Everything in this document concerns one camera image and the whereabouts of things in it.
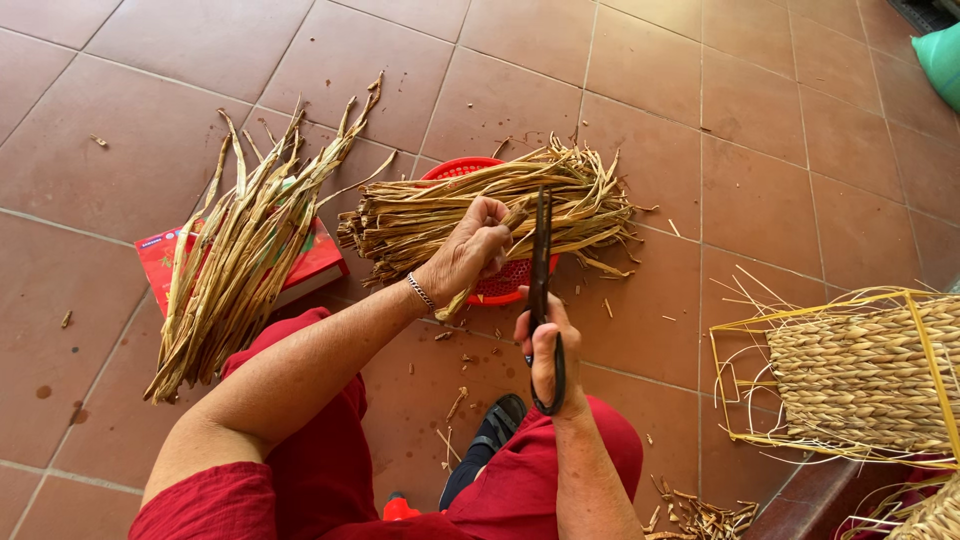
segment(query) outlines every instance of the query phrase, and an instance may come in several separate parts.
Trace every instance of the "woven seagrass panel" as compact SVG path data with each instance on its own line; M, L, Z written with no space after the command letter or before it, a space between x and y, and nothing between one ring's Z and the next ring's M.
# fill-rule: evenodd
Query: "woven seagrass panel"
M960 299L918 304L960 417ZM950 453L944 414L907 307L830 316L766 332L787 433L830 443Z

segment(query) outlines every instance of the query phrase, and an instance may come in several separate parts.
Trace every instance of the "red box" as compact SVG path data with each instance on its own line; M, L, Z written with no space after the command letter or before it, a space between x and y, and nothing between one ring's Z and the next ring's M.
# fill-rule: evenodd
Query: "red box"
M203 221L199 221L194 225L194 231L198 231L202 226ZM173 229L157 236L144 238L134 245L164 317L167 316L170 280L174 274L174 251L177 248L179 232L180 229ZM190 233L190 237L187 238L187 253L193 249L196 237L196 233ZM276 297L274 309L286 306L301 296L349 273L347 263L337 249L336 241L326 231L324 222L315 217L303 242L303 248L300 249L300 254L290 267L287 281Z

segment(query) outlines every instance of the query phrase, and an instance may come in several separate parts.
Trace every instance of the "black scissors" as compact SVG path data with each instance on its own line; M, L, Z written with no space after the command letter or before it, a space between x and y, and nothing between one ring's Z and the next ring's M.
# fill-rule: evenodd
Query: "black scissors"
M530 265L530 339L533 340L534 331L538 326L547 322L546 320L546 295L547 283L550 280L550 234L553 217L553 199L550 196L550 190L546 191L546 205L543 203L543 187L540 187L540 193L537 199L537 222L534 228L534 253L532 264ZM527 356L527 367L533 367L533 356ZM530 381L530 393L534 397L534 405L537 410L547 416L553 416L564 405L564 395L566 394L566 364L564 363L564 341L557 333L557 347L553 354L553 368L555 386L553 390L553 403L546 406L537 397L537 389L534 388L533 381Z

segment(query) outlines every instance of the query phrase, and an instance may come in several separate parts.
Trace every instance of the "green bag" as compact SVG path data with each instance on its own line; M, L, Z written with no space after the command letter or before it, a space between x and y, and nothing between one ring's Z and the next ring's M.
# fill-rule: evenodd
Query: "green bag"
M940 97L960 112L960 23L913 38L920 65Z

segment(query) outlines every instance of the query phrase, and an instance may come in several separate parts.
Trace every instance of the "foot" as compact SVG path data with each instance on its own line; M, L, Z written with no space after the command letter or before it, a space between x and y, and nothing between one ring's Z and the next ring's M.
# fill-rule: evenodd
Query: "foot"
M527 406L517 394L500 396L490 405L464 460L446 481L440 496L440 510L449 508L454 498L479 476L493 455L513 438L526 415Z

